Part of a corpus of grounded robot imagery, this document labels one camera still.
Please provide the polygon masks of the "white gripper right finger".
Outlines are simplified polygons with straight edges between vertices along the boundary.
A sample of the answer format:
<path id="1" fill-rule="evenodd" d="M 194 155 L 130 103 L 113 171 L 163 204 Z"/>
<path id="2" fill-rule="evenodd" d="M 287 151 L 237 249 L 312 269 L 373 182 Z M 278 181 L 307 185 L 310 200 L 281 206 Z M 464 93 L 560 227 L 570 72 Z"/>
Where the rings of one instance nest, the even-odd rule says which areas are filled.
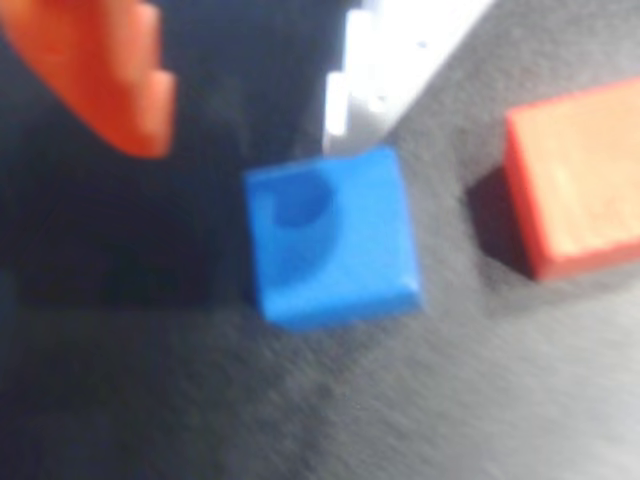
<path id="1" fill-rule="evenodd" d="M 380 143 L 492 5 L 362 1 L 349 9 L 342 65 L 326 76 L 323 153 L 352 155 Z"/>

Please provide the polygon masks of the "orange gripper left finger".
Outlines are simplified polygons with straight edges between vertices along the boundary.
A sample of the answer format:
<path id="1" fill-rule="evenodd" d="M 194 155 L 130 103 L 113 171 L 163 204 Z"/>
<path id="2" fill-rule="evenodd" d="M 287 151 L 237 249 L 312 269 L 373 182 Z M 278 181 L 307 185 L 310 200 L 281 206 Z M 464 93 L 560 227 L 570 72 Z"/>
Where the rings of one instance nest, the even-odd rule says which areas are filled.
<path id="1" fill-rule="evenodd" d="M 1 26 L 28 68 L 90 130 L 134 157 L 171 146 L 176 76 L 161 65 L 149 1 L 4 1 Z"/>

